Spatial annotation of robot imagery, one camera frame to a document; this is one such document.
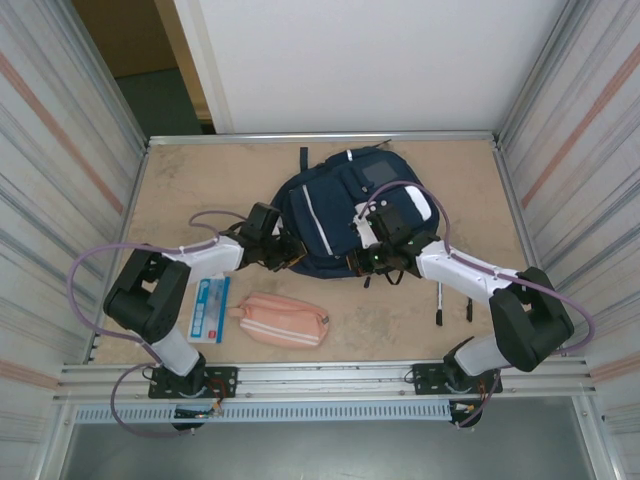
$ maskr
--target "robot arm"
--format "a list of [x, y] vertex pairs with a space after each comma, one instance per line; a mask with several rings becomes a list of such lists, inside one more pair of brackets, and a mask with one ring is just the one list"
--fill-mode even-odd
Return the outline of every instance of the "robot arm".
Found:
[[[195, 395], [204, 383], [204, 357], [175, 327], [187, 285], [251, 263], [260, 262], [272, 271], [295, 263], [306, 250], [287, 232], [276, 233], [279, 217], [273, 207], [257, 203], [237, 232], [222, 232], [213, 246], [194, 251], [194, 245], [188, 249], [191, 253], [175, 255], [135, 250], [126, 263], [105, 299], [104, 311], [153, 348], [172, 390]], [[529, 372], [573, 334], [559, 300], [498, 277], [507, 274], [553, 289], [541, 270], [516, 272], [455, 250], [447, 252], [435, 235], [414, 235], [393, 205], [367, 215], [366, 225], [375, 243], [349, 255], [349, 266], [357, 274], [389, 267], [407, 271], [444, 283], [490, 308], [494, 334], [470, 338], [444, 358], [447, 382], [454, 389], [463, 390], [482, 373], [505, 366]], [[491, 273], [461, 263], [453, 253]], [[146, 287], [149, 283], [155, 284], [153, 290]]]
[[151, 346], [174, 389], [184, 396], [202, 389], [205, 365], [176, 327], [187, 285], [251, 263], [261, 262], [272, 271], [295, 263], [306, 250], [296, 238], [274, 234], [279, 218], [270, 205], [256, 203], [239, 230], [222, 232], [213, 246], [202, 242], [181, 254], [134, 250], [107, 294], [104, 312]]
[[[573, 335], [573, 323], [558, 299], [505, 279], [553, 290], [542, 270], [530, 267], [517, 272], [453, 248], [447, 251], [435, 235], [414, 235], [392, 205], [370, 213], [366, 220], [377, 243], [349, 257], [355, 271], [367, 274], [386, 267], [408, 271], [455, 288], [490, 309], [494, 334], [470, 338], [444, 358], [448, 381], [457, 390], [488, 370], [514, 366], [530, 372]], [[360, 229], [358, 221], [354, 223]]]

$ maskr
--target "pink pencil case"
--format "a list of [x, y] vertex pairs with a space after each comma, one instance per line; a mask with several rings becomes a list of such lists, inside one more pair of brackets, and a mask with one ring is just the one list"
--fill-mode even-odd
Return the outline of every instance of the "pink pencil case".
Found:
[[310, 303], [269, 293], [252, 293], [227, 314], [254, 340], [278, 347], [314, 348], [329, 330], [329, 314]]

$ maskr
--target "metal wall panel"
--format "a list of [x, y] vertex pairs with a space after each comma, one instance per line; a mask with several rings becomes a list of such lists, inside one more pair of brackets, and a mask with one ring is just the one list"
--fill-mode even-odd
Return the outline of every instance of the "metal wall panel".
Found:
[[[64, 2], [0, 3], [0, 478], [37, 469], [63, 363], [83, 360], [89, 331], [71, 316], [65, 277], [83, 250], [113, 241], [144, 156]], [[76, 280], [93, 314], [111, 257]]]
[[[590, 2], [521, 121], [502, 136], [541, 266], [595, 315], [586, 358], [633, 475], [640, 475], [639, 32], [637, 0]], [[584, 334], [583, 323], [577, 332]]]

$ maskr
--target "wooden floor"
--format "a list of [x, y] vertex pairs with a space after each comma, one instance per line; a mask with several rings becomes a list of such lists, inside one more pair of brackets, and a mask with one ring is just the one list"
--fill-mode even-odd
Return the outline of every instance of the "wooden floor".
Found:
[[[278, 187], [297, 173], [299, 147], [309, 147], [313, 165], [363, 143], [155, 146], [151, 150], [136, 204], [129, 241], [175, 247], [207, 239], [187, 219], [205, 209], [247, 214], [257, 201], [270, 202]], [[452, 244], [504, 267], [525, 266], [502, 184], [486, 141], [391, 142], [425, 186], [442, 201], [452, 221]], [[206, 219], [223, 229], [234, 222]], [[460, 341], [490, 332], [488, 311], [476, 306], [465, 319], [466, 297], [445, 287], [444, 326], [435, 324], [436, 284], [410, 275], [390, 286], [374, 277], [317, 280], [290, 271], [271, 273], [253, 265], [232, 275], [229, 306], [251, 292], [269, 292], [308, 301], [330, 312], [330, 328], [315, 350], [285, 350], [249, 338], [228, 318], [224, 341], [196, 344], [209, 362], [295, 362], [435, 359]], [[186, 332], [194, 286], [182, 305], [179, 325]], [[110, 319], [107, 328], [118, 329]], [[97, 363], [136, 363], [148, 359], [130, 342], [102, 337]]]

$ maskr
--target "white wall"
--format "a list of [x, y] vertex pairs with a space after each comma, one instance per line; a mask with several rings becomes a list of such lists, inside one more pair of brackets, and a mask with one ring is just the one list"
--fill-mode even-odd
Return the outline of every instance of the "white wall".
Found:
[[494, 129], [564, 0], [176, 0], [220, 133]]

